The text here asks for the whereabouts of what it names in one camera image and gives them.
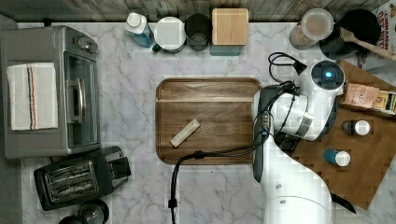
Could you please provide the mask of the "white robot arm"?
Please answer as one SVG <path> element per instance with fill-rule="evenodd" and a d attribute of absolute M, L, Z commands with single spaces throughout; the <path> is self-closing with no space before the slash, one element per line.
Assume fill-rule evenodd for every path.
<path fill-rule="evenodd" d="M 299 71 L 297 82 L 266 86 L 254 95 L 253 176 L 262 188 L 263 224 L 332 224 L 327 184 L 285 153 L 276 135 L 314 142 L 327 134 L 345 81 L 337 63 L 320 61 Z"/>

